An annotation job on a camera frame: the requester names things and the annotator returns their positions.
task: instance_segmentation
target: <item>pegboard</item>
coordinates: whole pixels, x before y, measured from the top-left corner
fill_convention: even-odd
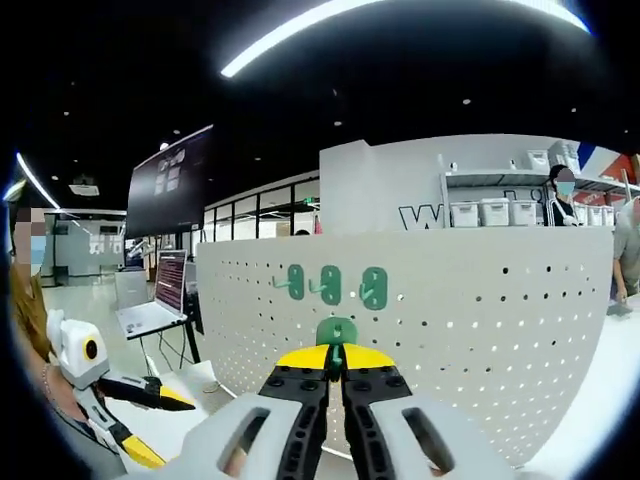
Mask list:
[[[508,227],[317,235],[203,243],[198,284],[203,359],[236,394],[258,391],[285,353],[315,342],[330,315],[350,317],[361,345],[395,359],[414,393],[460,409],[514,465],[553,433],[591,363],[608,304],[611,232]],[[318,284],[341,272],[341,302],[305,289],[294,300],[289,266]],[[386,308],[365,308],[363,272],[388,275]],[[349,453],[339,384],[325,446]]]

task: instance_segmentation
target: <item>white wall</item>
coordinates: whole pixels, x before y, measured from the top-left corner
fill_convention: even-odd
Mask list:
[[[124,263],[123,237],[100,234],[100,226],[120,227],[122,222],[77,220],[59,221],[57,224],[67,225],[69,234],[56,236],[56,266],[68,267],[70,276],[99,275],[101,266]],[[50,269],[53,252],[51,255],[46,253],[45,258]]]
[[[421,206],[437,213],[442,155],[458,170],[508,169],[527,150],[547,150],[556,138],[531,135],[458,135],[398,142],[376,147],[359,140],[320,152],[322,228],[329,234],[404,230],[399,210]],[[567,141],[577,148],[578,143]],[[604,149],[596,159],[610,157]],[[429,228],[443,225],[444,216],[431,215]],[[427,228],[423,221],[419,228]]]

